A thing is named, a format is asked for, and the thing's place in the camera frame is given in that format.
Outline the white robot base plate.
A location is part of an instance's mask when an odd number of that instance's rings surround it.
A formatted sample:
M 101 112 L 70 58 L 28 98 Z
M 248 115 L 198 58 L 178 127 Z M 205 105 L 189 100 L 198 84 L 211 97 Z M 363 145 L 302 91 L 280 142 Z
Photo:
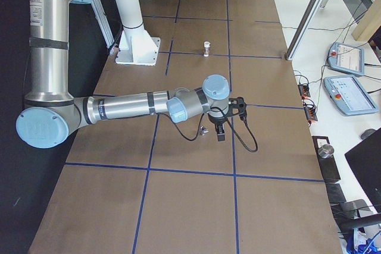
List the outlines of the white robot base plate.
M 129 46 L 123 33 L 115 61 L 117 64 L 123 65 L 154 66 L 157 62 L 160 44 L 161 39 L 159 37 L 152 37 L 150 41 L 132 39 Z

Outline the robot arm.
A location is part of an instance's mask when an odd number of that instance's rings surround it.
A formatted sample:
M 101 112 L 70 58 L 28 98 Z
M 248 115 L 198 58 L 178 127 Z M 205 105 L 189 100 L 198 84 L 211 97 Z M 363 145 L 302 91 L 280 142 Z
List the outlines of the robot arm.
M 29 0 L 29 63 L 31 79 L 23 111 L 15 127 L 21 140 L 35 148 L 53 148 L 78 129 L 99 121 L 165 114 L 173 123 L 208 115 L 223 139 L 223 125 L 232 114 L 227 79 L 208 76 L 201 87 L 178 88 L 113 98 L 90 95 L 101 67 L 90 64 L 69 69 L 69 7 L 87 5 L 94 13 L 108 46 L 121 42 L 121 64 L 153 66 L 161 41 L 145 30 L 139 0 L 115 0 L 120 31 L 113 36 L 101 0 Z

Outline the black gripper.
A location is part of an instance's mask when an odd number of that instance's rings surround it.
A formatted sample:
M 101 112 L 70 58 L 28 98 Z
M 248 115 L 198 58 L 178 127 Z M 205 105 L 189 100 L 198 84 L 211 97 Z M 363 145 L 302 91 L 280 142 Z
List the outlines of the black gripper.
M 214 124 L 215 131 L 217 132 L 217 141 L 225 141 L 224 123 L 226 119 L 224 117 L 213 117 L 208 114 L 208 119 Z

